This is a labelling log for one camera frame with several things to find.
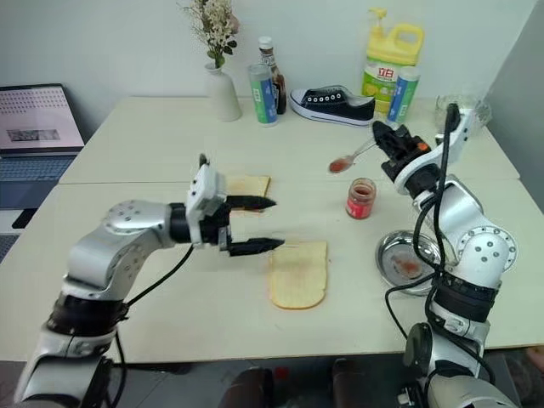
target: white table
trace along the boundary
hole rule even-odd
[[[488,217],[509,230],[519,247],[515,269],[503,276],[490,314],[487,346],[544,343],[544,326],[520,317],[544,309],[542,214],[518,180],[465,181]],[[229,258],[216,248],[196,251],[121,323],[128,361],[403,350],[405,341],[383,302],[387,285],[377,271],[374,251],[388,232],[413,229],[411,200],[397,195],[390,182],[378,182],[373,214],[364,221],[353,220],[343,208],[348,186],[342,180],[273,181],[269,196],[278,201],[277,207],[265,214],[237,215],[232,221],[238,240],[258,235],[328,241],[329,280],[320,305],[304,311],[276,308],[268,300],[267,254]],[[25,360],[33,350],[39,326],[59,294],[71,246],[98,225],[110,206],[130,198],[182,201],[187,188],[186,183],[57,186],[0,265],[0,360]],[[182,246],[151,255],[131,296],[168,271],[185,251]],[[407,329],[424,320],[421,298],[399,294],[393,305]]]
[[[369,127],[314,122],[288,110],[275,127],[263,128],[252,101],[243,116],[218,122],[202,98],[123,100],[78,155],[62,184],[191,181],[198,156],[206,153],[229,174],[270,176],[274,181],[387,179],[386,156],[375,148],[356,167],[331,175],[329,163],[371,137]],[[434,101],[413,103],[406,123],[431,146],[436,134]],[[487,128],[477,132],[450,170],[461,179],[518,179],[519,174]]]

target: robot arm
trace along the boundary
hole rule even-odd
[[[20,377],[15,402],[49,400],[69,407],[102,403],[111,369],[104,353],[116,335],[116,324],[128,312],[123,301],[154,251],[182,243],[195,248],[209,244],[239,256],[283,244],[268,238],[232,242],[233,208],[261,210],[275,202],[227,196],[224,176],[205,156],[200,164],[186,206],[122,202],[71,249],[61,294]]]
[[[468,140],[473,110],[460,110],[451,119],[455,130],[450,133],[449,162],[454,162]],[[404,126],[394,131],[375,122],[373,131],[389,158],[382,169],[400,194],[410,194],[418,212],[432,206],[425,218],[432,228],[431,200],[437,192],[444,146],[431,150]],[[515,241],[484,215],[479,201],[453,176],[445,181],[439,226],[436,233],[450,245],[450,262],[433,280],[426,302],[428,321],[412,327],[404,362],[419,372],[431,407],[466,406],[476,400],[488,404],[482,406],[495,406],[496,402],[513,406],[506,397],[497,397],[501,393],[496,388],[477,379],[480,364],[474,356],[483,355],[490,329],[487,316],[502,273],[515,262]]]

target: black cable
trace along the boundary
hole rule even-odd
[[[141,298],[143,298],[149,292],[156,289],[164,281],[166,281],[173,274],[175,274],[179,270],[179,268],[181,268],[183,266],[183,264],[185,264],[185,262],[187,262],[187,259],[189,259],[190,254],[193,253],[194,249],[195,248],[191,245],[189,247],[189,250],[185,253],[184,257],[181,258],[181,260],[176,264],[176,266],[174,266],[172,268],[172,270],[170,270],[170,272],[165,274],[161,279],[159,279],[153,285],[148,286],[141,293],[139,293],[138,295],[133,297],[131,300],[129,300],[126,303],[127,310],[128,310],[128,308],[130,306],[132,306],[133,304],[138,302]],[[124,354],[124,352],[122,350],[121,339],[119,338],[119,331],[118,330],[116,331],[116,346],[117,346],[117,351],[119,352],[119,359],[121,360],[121,364],[120,364],[120,366],[121,366],[121,380],[119,382],[119,388],[117,389],[116,397],[113,399],[113,401],[109,401],[109,399],[110,399],[109,395],[107,395],[107,397],[106,397],[105,401],[106,401],[106,405],[108,406],[108,408],[116,408],[117,407],[117,404],[119,404],[119,400],[121,399],[122,392],[125,389],[125,384],[127,382],[127,374],[128,374],[127,363],[125,361],[125,354]]]
[[[105,406],[107,408],[113,408],[113,405],[111,404],[110,393],[106,393],[105,398],[104,398],[104,402],[105,402]]]
[[[429,293],[427,294],[427,298],[425,299],[424,312],[428,320],[434,319],[433,312],[431,310],[431,301],[433,300],[433,296],[435,293],[436,293],[436,286],[433,286],[431,287],[431,290],[429,291]]]
[[[407,283],[406,285],[391,287],[385,292],[385,305],[388,307],[388,311],[389,311],[389,314],[391,315],[391,318],[393,319],[394,323],[399,328],[399,330],[402,333],[402,335],[404,336],[404,338],[408,338],[408,336],[406,335],[405,329],[400,324],[399,319],[397,319],[397,316],[395,315],[393,309],[391,309],[391,303],[389,302],[389,295],[391,293],[393,293],[393,292],[404,291],[405,289],[410,289],[410,288],[415,287],[417,285],[421,285],[422,283],[424,283],[424,282],[426,282],[426,281],[428,281],[428,280],[430,280],[432,278],[434,278],[434,274],[427,275],[424,278],[421,278],[420,280],[416,280],[416,281],[414,281],[412,283]]]
[[[445,267],[445,249],[444,241],[442,240],[442,233],[440,232],[439,219],[440,219],[440,207],[442,206],[442,198],[444,197],[445,179],[448,171],[448,159],[450,156],[450,133],[452,119],[454,112],[457,110],[457,106],[449,104],[446,114],[446,120],[444,125],[444,140],[442,143],[442,160],[440,163],[440,176],[439,186],[434,195],[434,212],[433,212],[433,228],[434,236],[436,237],[437,244],[440,251],[440,266],[439,272],[442,273]]]
[[[153,285],[149,286],[147,289],[144,289],[141,293],[139,293],[138,295],[136,295],[135,297],[133,297],[132,299],[130,299],[126,305],[127,307],[129,308],[130,306],[132,306],[133,304],[135,304],[136,302],[138,302],[141,298],[143,298],[145,295],[147,295],[149,292],[151,292],[152,290],[154,290],[155,288],[157,288],[159,285],[161,285],[165,280],[167,280],[168,278],[170,278],[173,274],[175,274],[176,272],[178,272],[178,269],[181,268],[183,266],[183,264],[185,264],[185,262],[187,262],[187,259],[189,259],[190,257],[190,254],[193,253],[193,250],[195,248],[191,245],[189,247],[189,250],[185,253],[184,257],[181,258],[181,260],[178,262],[178,264],[176,264],[176,266],[174,266],[172,268],[172,270],[170,270],[170,272],[168,272],[167,274],[165,274],[161,279],[159,279],[157,282],[155,282]]]
[[[116,346],[119,352],[119,359],[121,360],[121,380],[119,381],[119,388],[117,389],[116,397],[111,402],[111,407],[116,408],[121,399],[122,392],[125,389],[127,383],[127,363],[125,361],[125,353],[122,351],[121,339],[119,338],[119,330],[116,331]]]
[[[431,268],[436,270],[438,265],[435,262],[431,261],[430,259],[427,259],[427,257],[425,257],[419,249],[419,238],[421,236],[423,222],[425,221],[425,218],[427,217],[427,213],[430,211],[434,203],[435,203],[435,199],[433,197],[429,199],[428,201],[425,201],[425,203],[422,205],[421,211],[419,212],[419,217],[417,217],[416,227],[414,228],[412,245],[414,247],[414,252],[416,253],[416,255],[425,264],[429,265]]]

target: dark glass bottle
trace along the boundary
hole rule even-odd
[[[258,39],[258,48],[261,51],[261,60],[270,67],[272,71],[272,83],[274,84],[275,108],[278,115],[286,113],[287,94],[286,79],[281,75],[278,65],[275,63],[274,46],[272,38],[260,37]]]

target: sauce bottle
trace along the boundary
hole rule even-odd
[[[346,211],[356,219],[371,215],[372,205],[376,199],[376,185],[369,178],[357,178],[349,186]]]
[[[261,51],[261,60],[272,71],[272,83],[274,84],[275,107],[278,115],[286,113],[287,95],[286,79],[281,75],[278,65],[275,63],[274,46],[271,37],[259,37],[258,48]]]

